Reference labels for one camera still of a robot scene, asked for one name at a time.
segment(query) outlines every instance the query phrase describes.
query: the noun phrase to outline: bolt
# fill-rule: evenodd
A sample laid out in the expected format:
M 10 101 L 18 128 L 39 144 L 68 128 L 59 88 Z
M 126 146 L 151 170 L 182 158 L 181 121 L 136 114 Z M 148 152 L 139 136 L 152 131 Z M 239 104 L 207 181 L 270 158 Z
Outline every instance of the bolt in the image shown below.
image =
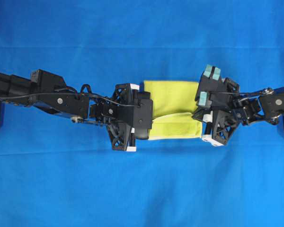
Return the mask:
M 281 99 L 277 99 L 277 100 L 275 101 L 275 104 L 277 104 L 277 105 L 282 105 L 282 100 L 281 100 Z
M 271 87 L 268 87 L 264 89 L 264 94 L 270 95 L 274 92 L 274 90 Z
M 57 99 L 57 102 L 58 102 L 59 104 L 62 104 L 62 103 L 63 103 L 63 99 L 58 98 L 58 99 Z
M 71 117 L 71 121 L 73 123 L 82 123 L 83 122 L 83 118 L 80 117 L 80 116 L 73 116 L 73 117 Z

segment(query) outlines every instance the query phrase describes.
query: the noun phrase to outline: cable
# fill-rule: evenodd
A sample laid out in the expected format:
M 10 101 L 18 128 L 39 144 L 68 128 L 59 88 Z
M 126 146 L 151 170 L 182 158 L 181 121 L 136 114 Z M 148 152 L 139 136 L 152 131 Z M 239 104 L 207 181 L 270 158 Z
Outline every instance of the cable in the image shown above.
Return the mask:
M 76 94 L 76 99 L 79 99 L 78 92 L 73 87 L 67 86 L 67 87 L 55 89 L 55 91 L 65 91 L 65 90 L 73 91 Z
M 83 121 L 84 124 L 92 124 L 92 125 L 100 125 L 100 126 L 108 126 L 108 123 L 97 122 L 97 121 Z
M 91 92 L 91 87 L 90 87 L 89 84 L 83 84 L 82 87 L 81 87 L 81 91 L 80 91 L 80 92 L 82 93 L 85 88 L 87 89 L 87 92 L 88 92 L 88 93 L 92 93 L 92 92 Z
M 28 98 L 32 96 L 42 96 L 42 95 L 72 95 L 72 96 L 77 96 L 77 95 L 83 95 L 83 96 L 88 96 L 89 98 L 100 98 L 103 100 L 106 100 L 108 102 L 111 102 L 113 104 L 119 105 L 119 106 L 124 106 L 124 107 L 135 107 L 136 105 L 126 105 L 126 104 L 121 104 L 118 102 L 115 102 L 113 100 L 110 100 L 109 98 L 103 97 L 98 94 L 93 94 L 93 93 L 66 93 L 66 92 L 39 92 L 39 93 L 32 93 L 32 94 L 27 94 L 27 95 L 22 95 L 22 96 L 0 96 L 0 99 L 2 100 L 10 100 L 10 99 L 18 99 L 18 98 Z
M 251 95 L 251 96 L 284 96 L 284 94 L 263 94 L 261 92 L 222 92 L 222 91 L 210 91 L 215 94 L 227 94 L 227 95 Z

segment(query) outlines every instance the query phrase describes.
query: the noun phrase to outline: screw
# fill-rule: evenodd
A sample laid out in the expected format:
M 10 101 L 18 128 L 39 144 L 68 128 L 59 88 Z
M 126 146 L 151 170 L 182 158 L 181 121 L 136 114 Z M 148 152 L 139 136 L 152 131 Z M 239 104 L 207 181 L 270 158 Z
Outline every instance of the screw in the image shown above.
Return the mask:
M 277 99 L 277 100 L 275 101 L 275 104 L 277 104 L 277 105 L 282 105 L 282 100 L 281 100 L 281 99 Z
M 80 116 L 73 116 L 73 117 L 71 117 L 71 121 L 73 123 L 82 123 L 83 122 L 83 118 L 80 117 Z
M 59 104 L 62 104 L 62 103 L 63 103 L 63 99 L 58 98 L 58 99 L 57 99 L 57 102 L 58 102 Z

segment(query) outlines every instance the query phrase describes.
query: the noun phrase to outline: yellow cloth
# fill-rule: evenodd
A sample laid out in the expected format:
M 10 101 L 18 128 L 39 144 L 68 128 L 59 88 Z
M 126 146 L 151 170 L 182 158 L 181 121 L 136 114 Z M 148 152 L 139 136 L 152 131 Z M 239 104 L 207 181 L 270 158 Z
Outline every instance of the yellow cloth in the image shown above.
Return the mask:
M 192 119 L 197 88 L 196 82 L 144 81 L 153 100 L 150 140 L 201 137 L 202 123 Z

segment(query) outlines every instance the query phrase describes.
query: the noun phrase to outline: green sticker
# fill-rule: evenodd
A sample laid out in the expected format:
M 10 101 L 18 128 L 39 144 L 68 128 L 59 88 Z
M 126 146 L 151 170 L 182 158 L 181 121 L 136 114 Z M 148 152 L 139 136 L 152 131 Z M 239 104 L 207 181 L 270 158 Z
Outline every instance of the green sticker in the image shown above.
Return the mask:
M 203 75 L 209 78 L 212 72 L 212 68 L 213 67 L 211 65 L 207 65 Z
M 206 105 L 206 100 L 207 100 L 207 92 L 201 91 L 200 92 L 199 105 Z
M 218 80 L 220 77 L 221 69 L 219 68 L 214 68 L 213 72 L 213 79 Z

